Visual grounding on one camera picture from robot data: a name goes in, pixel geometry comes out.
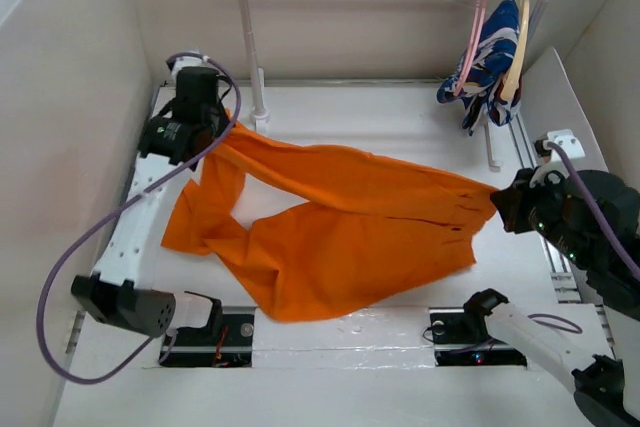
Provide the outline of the orange trousers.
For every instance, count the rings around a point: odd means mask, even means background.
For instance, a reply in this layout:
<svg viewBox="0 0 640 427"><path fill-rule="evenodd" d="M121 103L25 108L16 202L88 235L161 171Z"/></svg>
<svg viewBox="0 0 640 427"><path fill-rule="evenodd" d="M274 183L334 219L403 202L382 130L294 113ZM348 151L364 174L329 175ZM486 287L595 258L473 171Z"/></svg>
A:
<svg viewBox="0 0 640 427"><path fill-rule="evenodd" d="M165 248L218 256L279 322L340 317L471 266L492 186L242 125L176 201Z"/></svg>

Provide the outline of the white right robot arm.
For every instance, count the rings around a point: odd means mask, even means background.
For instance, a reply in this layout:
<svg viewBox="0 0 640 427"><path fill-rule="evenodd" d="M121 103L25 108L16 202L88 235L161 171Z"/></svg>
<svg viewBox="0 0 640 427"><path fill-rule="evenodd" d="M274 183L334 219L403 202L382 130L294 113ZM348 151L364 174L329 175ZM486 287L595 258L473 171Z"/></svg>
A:
<svg viewBox="0 0 640 427"><path fill-rule="evenodd" d="M604 171L522 169L491 201L506 232L540 235L585 273L602 298L615 351L588 345L576 321L527 312L494 289L464 304L465 334L485 348L504 345L541 367L592 425L638 425L638 192Z"/></svg>

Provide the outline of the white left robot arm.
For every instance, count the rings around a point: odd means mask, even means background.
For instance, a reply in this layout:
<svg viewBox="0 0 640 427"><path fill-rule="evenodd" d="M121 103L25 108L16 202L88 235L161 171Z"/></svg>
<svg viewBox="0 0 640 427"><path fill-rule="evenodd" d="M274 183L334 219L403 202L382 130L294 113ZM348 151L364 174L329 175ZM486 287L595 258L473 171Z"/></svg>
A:
<svg viewBox="0 0 640 427"><path fill-rule="evenodd" d="M145 125L127 195L106 249L71 293L97 322L146 335L188 328L201 343L222 334L219 303L194 293L155 289L159 247L173 208L205 149L229 124L218 87L225 77L204 66L181 68L174 97Z"/></svg>

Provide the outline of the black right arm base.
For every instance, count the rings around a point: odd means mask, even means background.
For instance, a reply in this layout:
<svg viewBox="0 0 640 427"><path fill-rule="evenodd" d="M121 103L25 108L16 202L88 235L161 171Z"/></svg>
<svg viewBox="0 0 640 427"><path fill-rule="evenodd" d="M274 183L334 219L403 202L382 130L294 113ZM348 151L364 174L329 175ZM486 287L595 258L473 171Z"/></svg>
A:
<svg viewBox="0 0 640 427"><path fill-rule="evenodd" d="M527 366L523 354L490 338L462 307L430 308L428 317L423 339L433 347L437 367Z"/></svg>

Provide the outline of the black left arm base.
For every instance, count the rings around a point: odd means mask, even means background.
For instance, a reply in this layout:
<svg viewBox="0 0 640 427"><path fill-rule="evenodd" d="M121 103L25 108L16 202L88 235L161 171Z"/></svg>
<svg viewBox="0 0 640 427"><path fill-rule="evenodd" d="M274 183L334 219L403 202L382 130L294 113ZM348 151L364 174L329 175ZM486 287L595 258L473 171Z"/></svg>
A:
<svg viewBox="0 0 640 427"><path fill-rule="evenodd" d="M221 307L202 328L179 328L166 336L159 365L167 368L252 366L255 307Z"/></svg>

